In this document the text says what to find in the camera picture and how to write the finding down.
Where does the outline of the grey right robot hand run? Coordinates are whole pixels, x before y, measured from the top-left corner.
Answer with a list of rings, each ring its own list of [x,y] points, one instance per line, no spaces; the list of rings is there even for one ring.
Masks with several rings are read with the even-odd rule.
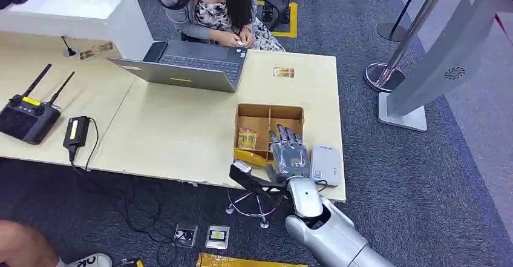
[[[266,173],[273,182],[282,183],[292,177],[311,175],[311,166],[306,146],[301,136],[289,127],[277,124],[276,132],[270,130],[270,151],[273,160],[266,165]]]

